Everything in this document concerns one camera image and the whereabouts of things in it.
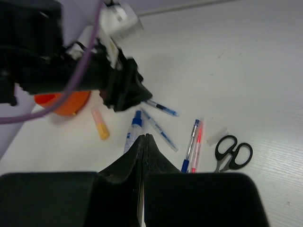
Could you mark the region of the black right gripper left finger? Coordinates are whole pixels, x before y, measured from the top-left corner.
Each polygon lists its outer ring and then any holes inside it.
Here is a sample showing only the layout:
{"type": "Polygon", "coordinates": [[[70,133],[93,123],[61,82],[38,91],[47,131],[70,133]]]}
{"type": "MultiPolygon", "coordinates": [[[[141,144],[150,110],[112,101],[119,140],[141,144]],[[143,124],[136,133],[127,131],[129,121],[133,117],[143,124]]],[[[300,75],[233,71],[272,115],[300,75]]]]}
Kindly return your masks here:
{"type": "Polygon", "coordinates": [[[129,151],[99,172],[101,215],[110,227],[142,225],[144,140],[139,136],[129,151]]]}

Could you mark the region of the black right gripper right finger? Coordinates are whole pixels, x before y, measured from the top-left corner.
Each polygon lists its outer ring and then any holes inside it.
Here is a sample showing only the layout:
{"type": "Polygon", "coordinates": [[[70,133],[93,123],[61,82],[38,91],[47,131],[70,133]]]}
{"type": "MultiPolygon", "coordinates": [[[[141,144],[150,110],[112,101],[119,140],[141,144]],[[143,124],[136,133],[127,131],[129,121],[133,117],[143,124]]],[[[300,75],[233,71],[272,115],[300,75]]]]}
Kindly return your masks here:
{"type": "Polygon", "coordinates": [[[147,227],[173,226],[178,209],[176,177],[181,172],[146,134],[143,147],[144,223],[147,227]]]}

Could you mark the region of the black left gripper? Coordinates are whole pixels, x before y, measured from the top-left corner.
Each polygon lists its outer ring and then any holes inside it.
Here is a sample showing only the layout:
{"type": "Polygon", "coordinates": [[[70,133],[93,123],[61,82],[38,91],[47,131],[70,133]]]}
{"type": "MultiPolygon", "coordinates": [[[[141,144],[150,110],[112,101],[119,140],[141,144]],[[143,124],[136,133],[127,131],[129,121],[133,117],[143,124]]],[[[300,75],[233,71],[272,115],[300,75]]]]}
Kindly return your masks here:
{"type": "Polygon", "coordinates": [[[109,56],[103,44],[93,45],[90,62],[75,91],[98,90],[103,104],[114,112],[122,112],[152,98],[143,85],[134,58],[124,56],[118,50],[118,63],[110,66],[109,56]]]}

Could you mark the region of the dark blue gel pen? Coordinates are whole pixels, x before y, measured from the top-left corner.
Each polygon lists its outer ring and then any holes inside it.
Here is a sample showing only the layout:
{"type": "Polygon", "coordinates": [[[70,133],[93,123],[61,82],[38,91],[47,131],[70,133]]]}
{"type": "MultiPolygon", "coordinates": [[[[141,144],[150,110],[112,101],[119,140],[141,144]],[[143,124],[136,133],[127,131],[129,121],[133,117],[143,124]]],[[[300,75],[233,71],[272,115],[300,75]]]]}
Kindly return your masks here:
{"type": "Polygon", "coordinates": [[[179,117],[179,114],[175,110],[172,110],[172,109],[170,109],[168,107],[165,107],[165,106],[163,106],[161,104],[158,104],[158,103],[156,103],[156,102],[154,102],[152,100],[147,100],[147,101],[145,101],[145,103],[147,105],[152,106],[152,107],[154,107],[154,108],[156,108],[158,110],[161,110],[162,112],[165,112],[165,113],[167,113],[167,114],[169,114],[171,116],[179,117]]]}

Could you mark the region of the clear spray bottle blue cap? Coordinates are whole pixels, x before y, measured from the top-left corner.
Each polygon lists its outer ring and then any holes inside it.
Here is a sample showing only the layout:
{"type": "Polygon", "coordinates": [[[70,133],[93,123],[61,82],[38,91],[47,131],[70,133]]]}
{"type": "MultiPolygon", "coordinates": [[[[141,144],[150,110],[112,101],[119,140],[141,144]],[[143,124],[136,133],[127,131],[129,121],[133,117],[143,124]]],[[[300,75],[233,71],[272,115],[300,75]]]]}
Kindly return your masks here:
{"type": "Polygon", "coordinates": [[[132,119],[131,126],[128,129],[124,154],[130,149],[130,147],[134,144],[137,138],[143,134],[143,120],[142,120],[142,112],[137,110],[132,119]]]}

